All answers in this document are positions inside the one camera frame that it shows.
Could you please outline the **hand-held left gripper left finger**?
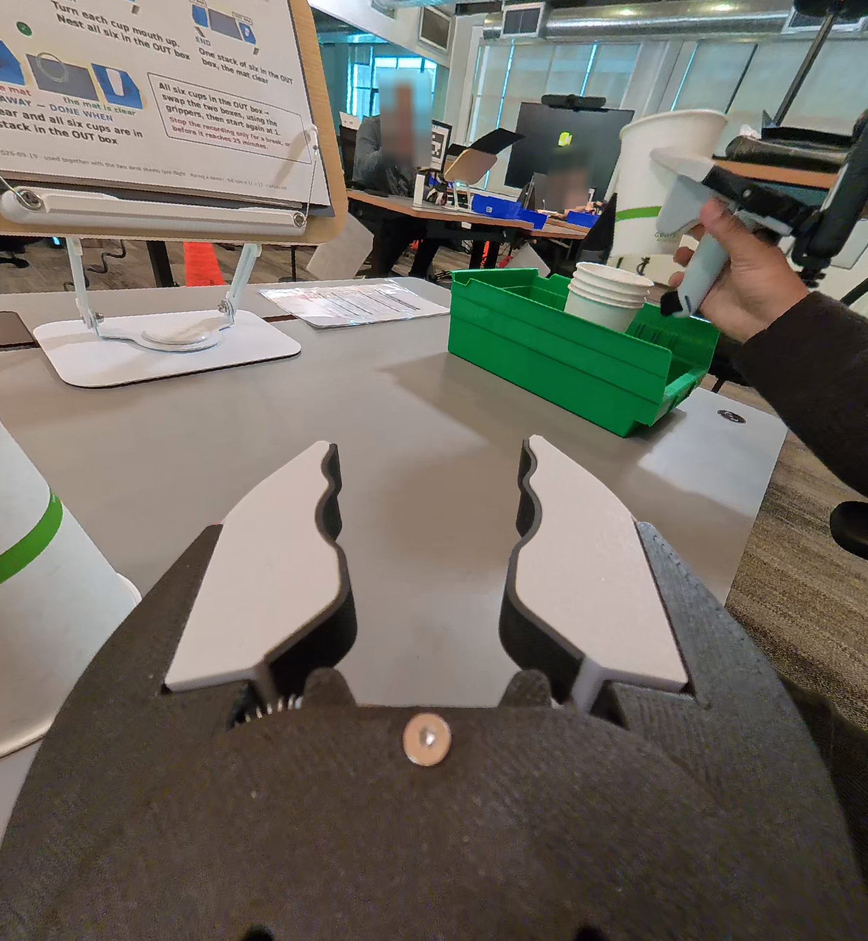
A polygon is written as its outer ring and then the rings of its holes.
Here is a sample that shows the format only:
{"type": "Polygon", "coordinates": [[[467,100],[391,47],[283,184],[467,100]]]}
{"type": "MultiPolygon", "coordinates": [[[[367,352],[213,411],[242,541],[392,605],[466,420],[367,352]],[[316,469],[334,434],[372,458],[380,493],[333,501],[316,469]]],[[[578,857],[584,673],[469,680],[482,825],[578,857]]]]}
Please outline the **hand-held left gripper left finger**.
{"type": "Polygon", "coordinates": [[[247,681],[266,710],[298,708],[308,676],[338,665],[357,618],[336,444],[317,441],[227,514],[165,676],[182,693],[247,681]]]}

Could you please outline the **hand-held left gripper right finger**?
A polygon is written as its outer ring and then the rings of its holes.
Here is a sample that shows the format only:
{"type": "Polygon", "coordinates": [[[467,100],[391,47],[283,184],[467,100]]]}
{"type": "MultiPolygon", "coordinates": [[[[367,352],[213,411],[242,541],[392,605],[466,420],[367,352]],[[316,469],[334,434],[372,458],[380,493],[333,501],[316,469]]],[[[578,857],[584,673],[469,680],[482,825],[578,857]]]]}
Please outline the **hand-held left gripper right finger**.
{"type": "Polygon", "coordinates": [[[550,686],[554,708],[593,712],[605,687],[683,693],[689,672],[625,504],[542,436],[522,442],[519,540],[501,602],[502,647],[550,686]]]}

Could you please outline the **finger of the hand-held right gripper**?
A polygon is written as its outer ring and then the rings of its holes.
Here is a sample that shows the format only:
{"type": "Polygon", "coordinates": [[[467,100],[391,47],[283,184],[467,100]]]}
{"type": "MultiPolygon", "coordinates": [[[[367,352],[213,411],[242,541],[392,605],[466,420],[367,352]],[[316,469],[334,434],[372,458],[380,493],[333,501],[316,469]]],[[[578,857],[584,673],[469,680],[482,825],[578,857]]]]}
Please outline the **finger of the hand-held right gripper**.
{"type": "Polygon", "coordinates": [[[655,222],[657,239],[662,245],[677,245],[698,223],[701,208],[711,196],[705,178],[714,164],[710,157],[677,147],[652,149],[651,163],[666,183],[655,222]]]}

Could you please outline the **green plastic bin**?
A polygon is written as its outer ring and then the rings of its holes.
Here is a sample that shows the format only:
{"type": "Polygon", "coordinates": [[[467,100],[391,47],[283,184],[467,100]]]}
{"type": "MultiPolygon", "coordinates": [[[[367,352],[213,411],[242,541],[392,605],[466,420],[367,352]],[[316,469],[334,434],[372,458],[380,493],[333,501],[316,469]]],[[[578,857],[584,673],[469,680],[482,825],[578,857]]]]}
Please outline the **green plastic bin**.
{"type": "Polygon", "coordinates": [[[568,291],[535,269],[455,271],[448,351],[621,438],[702,383],[720,337],[711,323],[647,303],[620,333],[566,312],[568,291]]]}

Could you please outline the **person's right forearm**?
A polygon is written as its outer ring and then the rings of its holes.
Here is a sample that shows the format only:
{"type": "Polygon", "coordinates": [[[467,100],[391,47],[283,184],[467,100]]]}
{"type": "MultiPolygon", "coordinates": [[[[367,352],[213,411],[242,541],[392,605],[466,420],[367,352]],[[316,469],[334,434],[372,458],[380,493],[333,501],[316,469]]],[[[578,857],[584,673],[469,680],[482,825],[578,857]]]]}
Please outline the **person's right forearm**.
{"type": "Polygon", "coordinates": [[[868,320],[813,292],[744,342],[735,363],[828,470],[868,499],[868,320]]]}

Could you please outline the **black-legged standing desk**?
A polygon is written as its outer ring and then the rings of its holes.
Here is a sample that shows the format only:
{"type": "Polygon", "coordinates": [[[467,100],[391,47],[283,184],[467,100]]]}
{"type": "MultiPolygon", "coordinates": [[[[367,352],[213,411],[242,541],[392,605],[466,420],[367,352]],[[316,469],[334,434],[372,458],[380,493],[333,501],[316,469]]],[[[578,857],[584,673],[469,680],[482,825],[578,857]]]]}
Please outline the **black-legged standing desk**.
{"type": "Polygon", "coordinates": [[[759,182],[773,182],[821,191],[830,190],[840,177],[839,172],[807,171],[793,168],[769,167],[759,164],[714,158],[722,169],[759,182]]]}

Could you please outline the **grey desk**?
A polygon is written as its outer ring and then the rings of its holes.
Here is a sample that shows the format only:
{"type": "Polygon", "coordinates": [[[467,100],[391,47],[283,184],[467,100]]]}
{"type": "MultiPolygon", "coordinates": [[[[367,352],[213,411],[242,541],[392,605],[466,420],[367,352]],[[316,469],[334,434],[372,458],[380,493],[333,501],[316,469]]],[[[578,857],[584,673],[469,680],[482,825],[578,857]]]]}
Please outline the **grey desk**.
{"type": "Polygon", "coordinates": [[[193,539],[315,441],[337,444],[365,704],[494,704],[522,441],[543,436],[654,525],[725,601],[784,444],[781,421],[695,391],[621,439],[447,351],[449,319],[277,328],[299,356],[80,390],[0,351],[0,419],[113,566],[146,593],[193,539]],[[719,409],[742,414],[738,425],[719,409]]]}

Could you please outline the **wooden desk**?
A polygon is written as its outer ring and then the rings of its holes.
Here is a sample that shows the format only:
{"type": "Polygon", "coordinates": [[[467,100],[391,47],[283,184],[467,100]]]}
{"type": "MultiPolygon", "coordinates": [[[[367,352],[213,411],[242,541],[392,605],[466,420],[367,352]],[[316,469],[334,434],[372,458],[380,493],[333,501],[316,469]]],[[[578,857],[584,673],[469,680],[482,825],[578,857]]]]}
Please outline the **wooden desk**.
{"type": "Polygon", "coordinates": [[[432,205],[424,201],[415,205],[411,198],[379,195],[357,189],[347,189],[346,196],[350,208],[372,207],[387,216],[421,220],[426,224],[427,235],[484,243],[494,247],[536,238],[581,242],[591,231],[588,227],[572,224],[564,219],[546,217],[544,225],[539,228],[528,219],[494,218],[469,209],[432,205]]]}

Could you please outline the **person's right hand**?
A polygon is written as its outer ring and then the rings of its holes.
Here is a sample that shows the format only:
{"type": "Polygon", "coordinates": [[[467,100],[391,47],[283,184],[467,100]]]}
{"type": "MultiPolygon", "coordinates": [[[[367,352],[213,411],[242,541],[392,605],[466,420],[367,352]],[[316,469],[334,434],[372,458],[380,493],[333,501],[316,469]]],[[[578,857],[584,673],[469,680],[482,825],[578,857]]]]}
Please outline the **person's right hand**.
{"type": "Polygon", "coordinates": [[[701,207],[691,236],[699,242],[711,238],[726,253],[719,275],[692,310],[735,342],[748,342],[807,296],[773,235],[748,227],[719,199],[701,207]]]}

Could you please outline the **black bag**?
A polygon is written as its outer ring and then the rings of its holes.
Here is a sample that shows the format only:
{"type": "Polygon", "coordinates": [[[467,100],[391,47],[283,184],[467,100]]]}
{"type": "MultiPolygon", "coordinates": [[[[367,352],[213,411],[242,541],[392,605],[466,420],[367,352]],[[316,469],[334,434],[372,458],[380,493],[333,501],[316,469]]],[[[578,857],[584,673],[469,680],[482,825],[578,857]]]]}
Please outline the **black bag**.
{"type": "Polygon", "coordinates": [[[842,135],[820,135],[815,140],[737,135],[727,143],[724,158],[760,166],[836,172],[850,147],[851,139],[842,135]]]}

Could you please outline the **black computer monitor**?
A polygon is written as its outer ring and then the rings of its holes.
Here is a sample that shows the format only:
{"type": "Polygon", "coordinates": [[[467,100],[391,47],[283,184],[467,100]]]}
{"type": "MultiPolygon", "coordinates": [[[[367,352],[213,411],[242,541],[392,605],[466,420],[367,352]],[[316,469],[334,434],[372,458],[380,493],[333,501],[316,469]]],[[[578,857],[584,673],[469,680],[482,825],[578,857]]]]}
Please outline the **black computer monitor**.
{"type": "Polygon", "coordinates": [[[610,108],[600,97],[544,95],[520,106],[505,185],[522,188],[535,174],[584,171],[588,186],[604,194],[615,172],[620,134],[631,109],[610,108]]]}

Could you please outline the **white board stand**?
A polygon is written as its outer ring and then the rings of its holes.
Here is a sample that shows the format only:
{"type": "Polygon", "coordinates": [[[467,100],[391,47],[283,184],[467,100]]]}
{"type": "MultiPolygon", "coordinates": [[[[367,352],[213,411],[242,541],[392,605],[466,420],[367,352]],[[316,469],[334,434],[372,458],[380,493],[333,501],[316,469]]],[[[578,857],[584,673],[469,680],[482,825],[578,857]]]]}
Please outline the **white board stand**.
{"type": "Polygon", "coordinates": [[[85,283],[79,228],[177,229],[185,234],[302,234],[310,203],[299,208],[226,208],[195,202],[124,198],[92,190],[26,185],[0,195],[0,214],[21,225],[48,222],[66,229],[75,289],[75,319],[42,323],[32,335],[59,378],[80,389],[107,389],[202,371],[290,359],[300,345],[252,312],[242,310],[262,246],[242,247],[232,281],[214,309],[104,316],[85,283]]]}

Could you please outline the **laminated paper sheet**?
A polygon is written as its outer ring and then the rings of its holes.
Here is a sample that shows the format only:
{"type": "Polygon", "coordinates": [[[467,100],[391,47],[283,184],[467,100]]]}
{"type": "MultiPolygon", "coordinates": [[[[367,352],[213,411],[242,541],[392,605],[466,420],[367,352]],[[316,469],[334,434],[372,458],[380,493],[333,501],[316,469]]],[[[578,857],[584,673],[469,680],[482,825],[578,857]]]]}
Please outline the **laminated paper sheet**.
{"type": "Polygon", "coordinates": [[[286,314],[317,329],[394,323],[446,315],[450,305],[414,291],[405,278],[358,279],[352,285],[314,282],[302,287],[260,289],[286,314]]]}

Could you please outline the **orange traffic cone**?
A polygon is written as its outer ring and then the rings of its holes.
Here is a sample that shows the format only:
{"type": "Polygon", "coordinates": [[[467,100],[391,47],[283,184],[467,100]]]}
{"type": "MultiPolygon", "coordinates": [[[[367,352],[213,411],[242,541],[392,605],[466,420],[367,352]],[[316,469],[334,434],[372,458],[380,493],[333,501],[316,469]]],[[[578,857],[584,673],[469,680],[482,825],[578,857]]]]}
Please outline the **orange traffic cone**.
{"type": "Polygon", "coordinates": [[[226,285],[216,253],[209,242],[182,242],[184,277],[187,287],[219,287],[226,285]]]}

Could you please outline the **printed instruction board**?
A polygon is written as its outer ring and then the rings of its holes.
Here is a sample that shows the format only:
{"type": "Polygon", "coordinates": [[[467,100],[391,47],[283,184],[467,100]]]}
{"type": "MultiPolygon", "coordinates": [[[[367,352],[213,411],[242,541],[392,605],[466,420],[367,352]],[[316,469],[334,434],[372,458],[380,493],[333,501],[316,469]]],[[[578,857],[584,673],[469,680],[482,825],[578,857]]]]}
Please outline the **printed instruction board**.
{"type": "MultiPolygon", "coordinates": [[[[309,4],[0,2],[0,173],[17,187],[311,206],[298,235],[85,226],[73,236],[331,241],[346,184],[309,4]]],[[[66,229],[0,214],[0,235],[66,229]]]]}

